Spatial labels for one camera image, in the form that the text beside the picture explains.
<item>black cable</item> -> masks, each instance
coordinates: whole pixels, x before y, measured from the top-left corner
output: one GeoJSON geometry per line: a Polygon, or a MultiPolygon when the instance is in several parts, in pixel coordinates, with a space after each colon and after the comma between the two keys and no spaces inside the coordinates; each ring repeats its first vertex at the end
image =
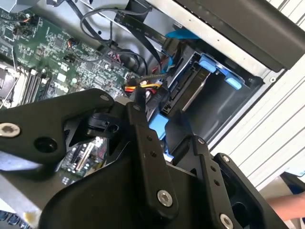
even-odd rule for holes
{"type": "MultiPolygon", "coordinates": [[[[97,13],[100,13],[100,12],[103,12],[103,11],[113,11],[113,12],[122,12],[122,13],[125,13],[125,14],[129,14],[129,15],[143,15],[143,14],[146,14],[148,12],[145,11],[145,12],[142,12],[142,13],[137,13],[137,12],[133,12],[133,11],[130,11],[130,10],[120,10],[120,9],[117,9],[117,8],[103,8],[103,7],[99,7],[99,8],[96,8],[88,13],[86,13],[81,21],[80,21],[80,27],[81,27],[81,30],[83,33],[85,33],[87,36],[95,39],[94,37],[92,37],[90,34],[88,34],[84,27],[83,27],[83,23],[85,21],[86,18],[90,17],[90,16],[93,16],[94,14],[97,14],[97,13]]],[[[131,51],[118,51],[118,50],[115,50],[113,49],[112,47],[109,47],[109,49],[117,54],[128,54],[128,55],[134,55],[134,56],[137,56],[137,57],[140,57],[143,61],[143,64],[144,64],[144,67],[145,67],[145,74],[147,75],[148,74],[148,65],[147,65],[147,62],[146,60],[139,54],[135,53],[135,52],[131,52],[131,51]]]]}
{"type": "MultiPolygon", "coordinates": [[[[116,52],[118,54],[128,54],[128,55],[135,55],[137,57],[140,57],[141,60],[143,61],[143,64],[144,64],[144,67],[145,67],[145,74],[147,75],[148,74],[148,65],[147,65],[147,62],[146,60],[144,59],[144,57],[142,57],[140,54],[137,54],[135,52],[126,52],[126,51],[119,51],[119,52],[116,52]]],[[[139,70],[139,67],[140,67],[140,62],[139,60],[137,61],[137,64],[138,64],[138,70],[139,70]]]]}
{"type": "MultiPolygon", "coordinates": [[[[82,18],[84,17],[84,15],[81,13],[81,11],[78,9],[78,7],[75,5],[75,3],[72,1],[72,0],[66,0],[67,1],[67,3],[69,4],[69,6],[72,8],[72,10],[75,12],[75,14],[77,15],[77,17],[80,19],[80,20],[82,20],[82,18]]],[[[104,46],[108,46],[108,44],[112,44],[112,34],[113,34],[113,28],[112,28],[112,24],[113,24],[113,22],[111,21],[111,23],[110,23],[110,29],[111,29],[111,37],[110,37],[110,40],[105,40],[105,39],[103,39],[93,28],[92,28],[92,26],[87,22],[87,20],[83,20],[83,22],[82,22],[83,24],[84,24],[84,26],[86,27],[86,29],[92,34],[92,36],[90,36],[86,31],[84,31],[84,29],[83,29],[83,27],[81,26],[81,28],[82,28],[82,31],[86,34],[86,35],[88,35],[88,36],[90,36],[91,38],[93,38],[93,39],[95,39],[95,40],[97,40],[97,41],[99,41],[102,45],[104,45],[104,46]]],[[[135,63],[137,64],[137,70],[136,71],[138,71],[139,70],[139,68],[140,68],[140,62],[139,62],[139,59],[137,58],[137,56],[139,56],[142,60],[143,60],[143,63],[144,63],[144,66],[145,66],[145,72],[146,72],[146,74],[148,74],[148,67],[147,67],[147,63],[146,63],[146,61],[145,61],[145,59],[142,57],[142,56],[140,56],[139,54],[136,54],[136,53],[134,53],[133,51],[131,51],[131,50],[123,50],[123,51],[119,51],[119,50],[116,50],[116,49],[113,49],[113,48],[111,48],[111,47],[108,47],[107,49],[110,49],[110,51],[112,51],[112,52],[115,52],[115,53],[117,53],[117,54],[125,54],[125,55],[128,55],[130,58],[132,58],[132,59],[134,59],[135,60],[135,63]]],[[[80,58],[79,56],[76,56],[76,57],[78,57],[78,59],[79,60],[81,60],[81,61],[84,61],[84,62],[86,62],[86,60],[84,60],[84,59],[82,59],[82,58],[80,58]]]]}
{"type": "Polygon", "coordinates": [[[113,34],[112,34],[112,33],[113,33],[113,31],[112,31],[112,30],[113,30],[113,27],[112,27],[112,26],[113,26],[113,22],[110,21],[110,45],[109,45],[109,47],[111,47],[111,45],[112,45],[112,40],[113,40],[113,39],[112,39],[112,37],[113,37],[113,34]]]}
{"type": "MultiPolygon", "coordinates": [[[[75,3],[72,0],[66,0],[68,5],[71,7],[71,9],[74,11],[74,13],[77,15],[77,17],[81,20],[83,18],[83,14],[78,9],[78,7],[75,5],[75,3]]],[[[108,40],[104,40],[100,35],[92,28],[92,26],[87,22],[87,20],[83,21],[84,26],[86,29],[93,35],[93,38],[97,41],[100,41],[101,44],[105,44],[108,42],[108,40]]]]}
{"type": "Polygon", "coordinates": [[[122,13],[125,13],[125,14],[129,14],[129,15],[135,15],[135,16],[139,16],[139,15],[144,15],[146,14],[148,11],[150,10],[147,10],[145,12],[142,12],[142,13],[137,13],[137,12],[133,12],[133,11],[130,11],[130,10],[120,10],[120,9],[117,9],[117,8],[104,8],[104,7],[98,7],[98,8],[95,8],[94,10],[86,13],[82,19],[81,19],[81,22],[80,22],[80,27],[81,27],[81,30],[87,34],[89,37],[95,39],[94,37],[92,37],[91,35],[89,35],[85,30],[84,30],[84,27],[83,27],[83,23],[85,21],[86,18],[90,17],[90,16],[93,16],[94,14],[97,14],[97,13],[101,13],[101,12],[104,12],[104,11],[112,11],[112,12],[122,12],[122,13]]]}
{"type": "MultiPolygon", "coordinates": [[[[75,3],[72,0],[66,0],[66,1],[67,1],[68,5],[72,8],[74,13],[77,15],[77,17],[81,20],[83,18],[83,14],[78,9],[78,7],[75,5],[75,3]]],[[[111,25],[110,42],[109,42],[109,40],[105,40],[102,37],[100,37],[100,35],[92,28],[92,26],[87,22],[87,20],[84,20],[83,23],[84,23],[84,26],[86,27],[86,29],[94,36],[95,40],[99,41],[104,46],[107,46],[107,43],[109,43],[110,45],[112,44],[112,23],[113,23],[112,21],[110,23],[110,25],[111,25]]],[[[112,48],[108,48],[108,49],[110,49],[113,52],[116,52],[117,54],[120,54],[119,53],[120,51],[114,50],[112,48]]],[[[135,57],[137,57],[137,55],[131,50],[130,51],[125,50],[122,54],[126,54],[126,55],[130,56],[130,58],[134,59],[135,63],[137,64],[137,67],[138,67],[136,71],[138,71],[140,68],[140,62],[139,62],[138,58],[135,58],[135,57]]],[[[81,61],[86,61],[80,57],[78,57],[78,59],[81,61]]]]}

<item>bolt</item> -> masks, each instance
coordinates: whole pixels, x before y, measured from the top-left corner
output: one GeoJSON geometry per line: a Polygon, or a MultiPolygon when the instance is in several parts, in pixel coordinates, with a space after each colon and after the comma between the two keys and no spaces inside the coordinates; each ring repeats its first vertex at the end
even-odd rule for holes
{"type": "Polygon", "coordinates": [[[234,225],[231,221],[231,219],[225,215],[225,214],[221,214],[220,215],[220,221],[222,222],[222,224],[225,226],[226,229],[233,229],[234,225]]]}
{"type": "Polygon", "coordinates": [[[140,111],[141,108],[138,105],[133,105],[134,109],[136,109],[137,111],[140,111]]]}
{"type": "Polygon", "coordinates": [[[200,144],[204,144],[204,140],[202,138],[198,138],[198,142],[200,142],[200,144]]]}
{"type": "Polygon", "coordinates": [[[101,95],[101,99],[105,100],[105,101],[109,101],[109,98],[105,95],[101,95]]]}
{"type": "Polygon", "coordinates": [[[16,137],[20,134],[19,126],[13,123],[1,123],[0,124],[0,136],[1,137],[16,137]]]}
{"type": "Polygon", "coordinates": [[[160,190],[157,193],[157,197],[159,202],[166,206],[166,207],[170,207],[171,205],[173,205],[173,198],[171,196],[171,194],[169,194],[167,191],[165,190],[160,190]]]}
{"type": "Polygon", "coordinates": [[[225,155],[223,155],[223,159],[224,159],[225,162],[230,162],[230,159],[225,155]]]}
{"type": "Polygon", "coordinates": [[[276,81],[276,78],[275,78],[275,77],[271,77],[271,78],[270,78],[270,82],[271,82],[271,83],[274,83],[275,81],[276,81]]]}

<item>hole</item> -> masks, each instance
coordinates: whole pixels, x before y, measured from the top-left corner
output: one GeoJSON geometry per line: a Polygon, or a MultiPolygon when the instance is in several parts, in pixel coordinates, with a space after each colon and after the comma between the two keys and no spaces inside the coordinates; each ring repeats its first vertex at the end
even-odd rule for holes
{"type": "Polygon", "coordinates": [[[228,220],[228,218],[224,218],[224,222],[226,223],[226,225],[230,224],[230,221],[228,220]]]}
{"type": "Polygon", "coordinates": [[[150,154],[151,154],[152,157],[156,157],[157,156],[157,154],[154,151],[151,151],[150,154]]]}
{"type": "Polygon", "coordinates": [[[57,150],[57,143],[50,137],[39,137],[34,141],[35,148],[42,153],[53,153],[57,150]]]}
{"type": "Polygon", "coordinates": [[[217,180],[214,180],[214,183],[217,185],[217,186],[220,186],[219,182],[217,180]]]}
{"type": "Polygon", "coordinates": [[[240,226],[247,228],[250,225],[250,214],[247,208],[242,203],[236,203],[232,206],[232,210],[240,226]]]}
{"type": "Polygon", "coordinates": [[[119,126],[118,125],[111,125],[109,128],[108,128],[108,131],[110,133],[115,133],[119,130],[119,126]]]}
{"type": "Polygon", "coordinates": [[[170,200],[166,194],[162,194],[161,197],[162,197],[162,199],[163,199],[165,202],[167,202],[167,201],[170,200]]]}
{"type": "Polygon", "coordinates": [[[194,175],[197,175],[197,170],[195,168],[193,168],[190,172],[193,173],[194,175]]]}

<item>gray metal panel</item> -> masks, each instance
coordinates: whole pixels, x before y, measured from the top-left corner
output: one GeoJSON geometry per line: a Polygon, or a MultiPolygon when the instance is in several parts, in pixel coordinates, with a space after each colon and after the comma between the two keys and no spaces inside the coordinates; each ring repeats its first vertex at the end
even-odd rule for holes
{"type": "Polygon", "coordinates": [[[18,13],[35,6],[39,0],[1,0],[0,8],[10,13],[18,13]]]}

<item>motherboard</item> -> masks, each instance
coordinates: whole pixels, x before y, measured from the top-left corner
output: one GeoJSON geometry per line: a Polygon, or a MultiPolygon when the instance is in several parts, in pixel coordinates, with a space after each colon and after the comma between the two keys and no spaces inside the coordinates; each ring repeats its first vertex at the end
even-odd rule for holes
{"type": "Polygon", "coordinates": [[[0,17],[0,54],[12,60],[14,47],[18,63],[30,71],[25,90],[31,86],[36,90],[30,102],[89,88],[103,89],[115,98],[134,74],[108,53],[77,41],[30,10],[8,14],[0,9],[0,17]],[[73,50],[68,46],[71,39],[77,41],[73,50]]]}

